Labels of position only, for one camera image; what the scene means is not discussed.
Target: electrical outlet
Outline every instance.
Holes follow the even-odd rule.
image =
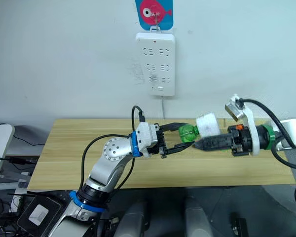
[[[151,95],[175,94],[175,38],[172,34],[138,33],[137,51]]]

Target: white wall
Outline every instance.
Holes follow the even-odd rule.
[[[296,0],[175,0],[174,21],[167,118],[228,117],[233,93],[296,117]],[[130,118],[134,104],[161,117],[136,56],[141,30],[134,0],[0,0],[0,122],[44,139],[57,118]]]

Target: pink fish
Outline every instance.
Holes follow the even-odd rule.
[[[157,22],[160,23],[165,14],[171,15],[172,13],[171,10],[165,11],[163,6],[156,0],[143,0],[140,4],[140,14],[147,24],[155,25],[155,15],[157,16]]]

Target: green bottle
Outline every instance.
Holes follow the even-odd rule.
[[[193,126],[191,124],[183,125],[178,129],[179,136],[182,142],[193,142],[199,135],[199,131],[197,126]]]

